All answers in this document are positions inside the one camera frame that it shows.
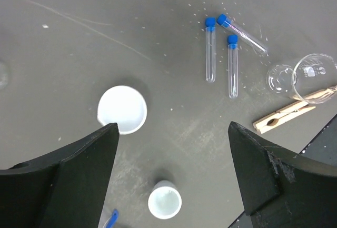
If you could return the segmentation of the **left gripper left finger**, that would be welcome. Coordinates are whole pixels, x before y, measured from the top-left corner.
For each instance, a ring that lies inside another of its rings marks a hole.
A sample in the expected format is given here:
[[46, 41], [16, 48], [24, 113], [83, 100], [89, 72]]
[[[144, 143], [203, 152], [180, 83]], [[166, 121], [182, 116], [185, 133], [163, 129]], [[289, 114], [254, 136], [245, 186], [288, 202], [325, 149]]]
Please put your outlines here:
[[1, 227], [98, 227], [118, 126], [1, 170]]

